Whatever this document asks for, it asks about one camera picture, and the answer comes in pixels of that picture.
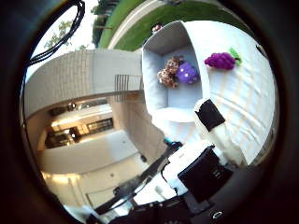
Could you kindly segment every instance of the grass lawn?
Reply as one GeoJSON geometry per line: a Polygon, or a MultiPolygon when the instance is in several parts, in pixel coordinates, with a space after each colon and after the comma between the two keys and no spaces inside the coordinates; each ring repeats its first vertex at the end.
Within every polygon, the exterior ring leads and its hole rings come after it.
{"type": "Polygon", "coordinates": [[[104,30],[100,41],[99,48],[106,48],[114,35],[118,30],[121,22],[127,17],[127,15],[138,5],[140,5],[145,0],[121,0],[119,4],[115,7],[112,15],[108,18],[106,27],[112,27],[111,30],[104,30]]]}
{"type": "Polygon", "coordinates": [[[162,6],[153,10],[120,39],[115,49],[136,50],[150,36],[150,27],[157,22],[163,25],[170,21],[221,21],[231,24],[254,37],[254,34],[238,19],[217,6],[202,2],[185,2],[178,6],[162,6]]]}

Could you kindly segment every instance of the brown teddy bear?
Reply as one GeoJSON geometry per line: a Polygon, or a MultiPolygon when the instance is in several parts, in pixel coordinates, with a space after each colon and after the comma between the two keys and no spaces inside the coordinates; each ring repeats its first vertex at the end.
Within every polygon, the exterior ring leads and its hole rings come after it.
{"type": "Polygon", "coordinates": [[[170,58],[164,68],[157,74],[159,82],[168,88],[176,88],[178,83],[176,82],[176,72],[181,64],[183,64],[183,56],[173,56],[170,58]]]}

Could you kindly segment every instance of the white brick wall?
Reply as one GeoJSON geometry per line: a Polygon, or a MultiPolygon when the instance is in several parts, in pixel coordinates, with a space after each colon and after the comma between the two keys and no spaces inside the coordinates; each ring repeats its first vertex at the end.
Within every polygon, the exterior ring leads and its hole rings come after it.
{"type": "Polygon", "coordinates": [[[140,54],[122,50],[78,50],[42,65],[25,88],[25,114],[62,101],[114,91],[117,74],[141,76],[140,54]]]}
{"type": "Polygon", "coordinates": [[[90,60],[89,51],[75,51],[37,69],[25,87],[26,116],[47,105],[90,94],[90,60]]]}

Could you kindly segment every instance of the building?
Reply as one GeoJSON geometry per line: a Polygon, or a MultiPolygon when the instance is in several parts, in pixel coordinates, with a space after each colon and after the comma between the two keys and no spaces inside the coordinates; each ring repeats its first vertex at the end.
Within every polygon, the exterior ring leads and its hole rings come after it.
{"type": "Polygon", "coordinates": [[[83,205],[109,200],[164,150],[142,88],[140,54],[116,49],[67,53],[37,69],[25,86],[36,162],[49,189],[79,220],[83,205]]]}

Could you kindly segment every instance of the railing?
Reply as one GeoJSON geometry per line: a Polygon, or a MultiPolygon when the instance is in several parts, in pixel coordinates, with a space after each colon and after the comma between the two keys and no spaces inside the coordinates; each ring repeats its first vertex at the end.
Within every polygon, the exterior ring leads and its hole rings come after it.
{"type": "Polygon", "coordinates": [[[129,95],[133,94],[134,92],[143,90],[142,76],[116,75],[114,83],[116,102],[140,101],[140,99],[132,99],[131,97],[129,97],[129,95]]]}

